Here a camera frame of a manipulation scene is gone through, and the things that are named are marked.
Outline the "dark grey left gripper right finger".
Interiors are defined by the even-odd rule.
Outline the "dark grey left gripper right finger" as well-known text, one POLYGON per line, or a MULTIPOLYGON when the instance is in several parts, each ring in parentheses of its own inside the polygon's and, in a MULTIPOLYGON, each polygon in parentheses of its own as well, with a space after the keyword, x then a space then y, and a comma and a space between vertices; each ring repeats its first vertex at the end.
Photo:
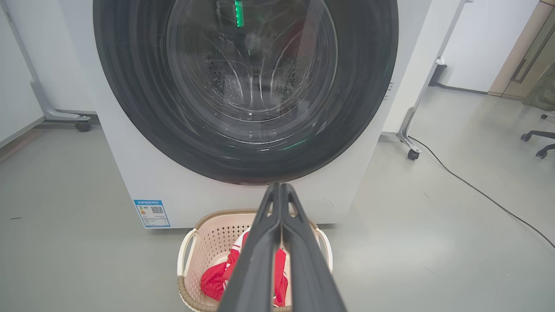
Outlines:
POLYGON ((290 253, 294 312, 347 310, 329 265, 317 243, 310 220, 291 184, 281 184, 281 224, 284 247, 290 253))

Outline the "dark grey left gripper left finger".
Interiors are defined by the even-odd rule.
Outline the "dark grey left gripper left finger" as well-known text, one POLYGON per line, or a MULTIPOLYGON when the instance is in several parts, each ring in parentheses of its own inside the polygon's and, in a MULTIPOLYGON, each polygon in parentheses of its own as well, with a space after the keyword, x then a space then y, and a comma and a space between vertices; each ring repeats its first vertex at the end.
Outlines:
POLYGON ((267 188, 218 312, 273 310, 275 253, 280 240, 279 190, 278 183, 267 188))

